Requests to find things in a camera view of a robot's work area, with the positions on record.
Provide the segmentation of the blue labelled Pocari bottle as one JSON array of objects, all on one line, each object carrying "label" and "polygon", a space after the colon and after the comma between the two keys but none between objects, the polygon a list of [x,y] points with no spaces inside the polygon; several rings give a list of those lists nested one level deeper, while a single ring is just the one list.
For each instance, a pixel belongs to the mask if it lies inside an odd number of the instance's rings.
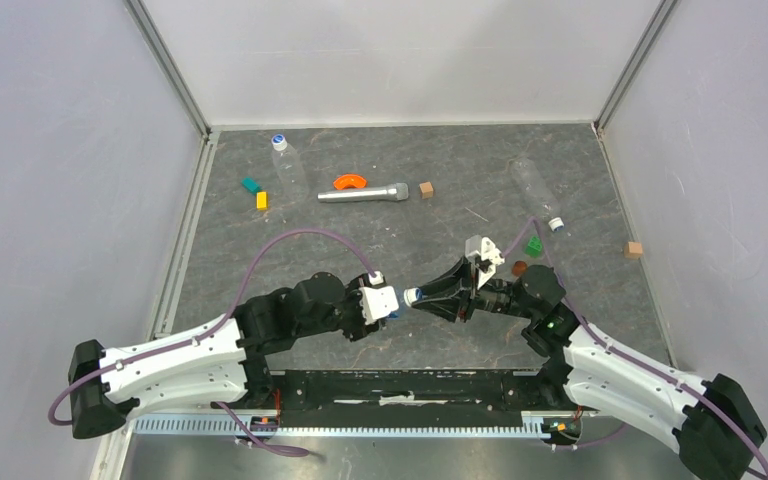
[{"label": "blue labelled Pocari bottle", "polygon": [[387,317],[388,321],[400,319],[405,315],[407,306],[405,304],[403,290],[396,290],[396,300],[397,300],[397,308],[388,315]]}]

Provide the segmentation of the blue-white Pocari bottle cap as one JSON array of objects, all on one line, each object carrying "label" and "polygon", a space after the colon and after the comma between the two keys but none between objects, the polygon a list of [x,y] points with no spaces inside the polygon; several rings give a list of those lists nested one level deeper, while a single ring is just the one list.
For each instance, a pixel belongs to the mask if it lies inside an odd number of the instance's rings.
[{"label": "blue-white Pocari bottle cap", "polygon": [[407,307],[412,308],[413,305],[423,298],[422,291],[417,287],[407,288],[403,291],[403,300]]}]

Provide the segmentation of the brown wooden cube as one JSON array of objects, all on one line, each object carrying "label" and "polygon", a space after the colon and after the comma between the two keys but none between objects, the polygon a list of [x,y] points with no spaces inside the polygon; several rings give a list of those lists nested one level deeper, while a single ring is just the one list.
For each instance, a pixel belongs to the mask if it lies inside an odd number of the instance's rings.
[{"label": "brown wooden cube", "polygon": [[423,182],[419,184],[420,196],[423,200],[430,199],[434,196],[434,187],[431,182]]}]

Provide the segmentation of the yellow rectangular block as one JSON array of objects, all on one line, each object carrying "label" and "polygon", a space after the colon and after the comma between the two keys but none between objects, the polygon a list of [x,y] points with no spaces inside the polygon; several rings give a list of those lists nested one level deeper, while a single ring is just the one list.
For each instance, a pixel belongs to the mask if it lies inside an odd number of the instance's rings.
[{"label": "yellow rectangular block", "polygon": [[256,209],[258,211],[265,211],[269,207],[268,193],[265,191],[259,191],[256,193]]}]

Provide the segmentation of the teal rectangular block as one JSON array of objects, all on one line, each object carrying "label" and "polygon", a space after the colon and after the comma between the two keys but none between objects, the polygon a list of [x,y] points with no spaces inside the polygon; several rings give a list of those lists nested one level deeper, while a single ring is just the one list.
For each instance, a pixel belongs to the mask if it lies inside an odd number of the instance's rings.
[{"label": "teal rectangular block", "polygon": [[262,191],[262,187],[260,186],[260,184],[250,177],[243,178],[241,181],[241,185],[246,191],[248,191],[253,195],[257,195]]}]

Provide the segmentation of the orange curved pipe piece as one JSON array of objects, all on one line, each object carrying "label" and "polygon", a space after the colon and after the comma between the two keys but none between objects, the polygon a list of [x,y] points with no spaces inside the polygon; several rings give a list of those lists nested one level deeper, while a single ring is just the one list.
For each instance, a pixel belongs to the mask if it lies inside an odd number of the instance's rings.
[{"label": "orange curved pipe piece", "polygon": [[344,174],[333,181],[333,187],[336,190],[366,188],[367,184],[367,179],[358,174]]}]

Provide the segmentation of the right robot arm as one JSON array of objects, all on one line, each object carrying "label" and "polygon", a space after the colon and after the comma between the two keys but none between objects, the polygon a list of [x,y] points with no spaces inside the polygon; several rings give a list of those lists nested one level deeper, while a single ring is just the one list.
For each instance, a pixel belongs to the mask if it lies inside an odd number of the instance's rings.
[{"label": "right robot arm", "polygon": [[633,351],[577,314],[555,270],[532,265],[514,281],[494,279],[461,259],[409,288],[413,309],[450,322],[477,311],[528,320],[521,335],[545,363],[537,392],[551,408],[572,402],[641,431],[676,453],[699,479],[768,479],[758,469],[767,431],[742,386],[722,373],[704,379]]}]

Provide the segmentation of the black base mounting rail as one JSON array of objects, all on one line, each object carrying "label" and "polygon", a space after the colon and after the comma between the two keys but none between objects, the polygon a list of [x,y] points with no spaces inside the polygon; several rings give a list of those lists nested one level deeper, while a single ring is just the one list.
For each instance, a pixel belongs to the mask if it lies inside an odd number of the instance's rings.
[{"label": "black base mounting rail", "polygon": [[515,427],[577,405],[533,370],[286,370],[233,409],[272,409],[285,428]]}]

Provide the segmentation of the small brown round object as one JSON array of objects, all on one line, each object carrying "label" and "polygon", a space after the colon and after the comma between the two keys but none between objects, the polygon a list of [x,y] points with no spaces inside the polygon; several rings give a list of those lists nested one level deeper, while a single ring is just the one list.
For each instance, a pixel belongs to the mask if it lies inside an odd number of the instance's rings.
[{"label": "small brown round object", "polygon": [[511,267],[511,274],[514,277],[519,277],[526,271],[527,267],[528,265],[525,261],[515,261]]}]

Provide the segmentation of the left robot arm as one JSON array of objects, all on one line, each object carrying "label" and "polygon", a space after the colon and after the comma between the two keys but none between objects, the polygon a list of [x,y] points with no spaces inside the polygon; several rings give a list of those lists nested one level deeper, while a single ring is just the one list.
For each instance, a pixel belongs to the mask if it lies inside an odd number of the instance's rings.
[{"label": "left robot arm", "polygon": [[343,283],[319,272],[159,340],[110,348],[84,341],[67,374],[72,436],[100,437],[142,415],[196,404],[262,407],[275,389],[267,356],[324,333],[358,341],[398,309],[396,290],[381,273]]}]

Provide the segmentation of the green toy brick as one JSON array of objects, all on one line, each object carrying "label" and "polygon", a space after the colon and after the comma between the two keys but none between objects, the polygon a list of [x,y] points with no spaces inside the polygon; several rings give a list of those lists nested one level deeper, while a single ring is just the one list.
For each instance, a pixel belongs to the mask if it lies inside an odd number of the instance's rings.
[{"label": "green toy brick", "polygon": [[544,244],[537,235],[532,236],[523,246],[523,252],[530,258],[540,258],[544,253]]}]

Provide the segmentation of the clear bottle with blue-white cap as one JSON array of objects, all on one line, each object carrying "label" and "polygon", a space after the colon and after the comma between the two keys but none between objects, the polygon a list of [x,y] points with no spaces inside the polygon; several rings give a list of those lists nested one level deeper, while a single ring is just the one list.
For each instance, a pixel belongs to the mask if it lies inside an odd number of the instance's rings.
[{"label": "clear bottle with blue-white cap", "polygon": [[271,146],[272,162],[286,195],[293,200],[304,200],[309,185],[299,152],[283,134],[274,135]]}]

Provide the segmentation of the silver microphone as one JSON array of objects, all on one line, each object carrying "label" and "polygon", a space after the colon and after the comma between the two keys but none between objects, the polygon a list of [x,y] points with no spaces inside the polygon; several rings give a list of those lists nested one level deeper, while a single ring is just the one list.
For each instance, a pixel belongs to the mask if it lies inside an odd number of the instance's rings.
[{"label": "silver microphone", "polygon": [[317,194],[322,203],[354,203],[365,201],[399,202],[409,198],[409,187],[405,183],[394,183],[379,187],[349,188]]}]

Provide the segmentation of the brown cube near right wall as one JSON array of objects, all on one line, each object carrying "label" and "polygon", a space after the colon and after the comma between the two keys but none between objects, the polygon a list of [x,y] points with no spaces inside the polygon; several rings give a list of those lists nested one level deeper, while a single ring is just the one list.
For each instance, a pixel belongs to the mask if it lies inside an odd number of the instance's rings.
[{"label": "brown cube near right wall", "polygon": [[630,241],[624,246],[623,254],[627,259],[640,259],[644,255],[643,244]]}]

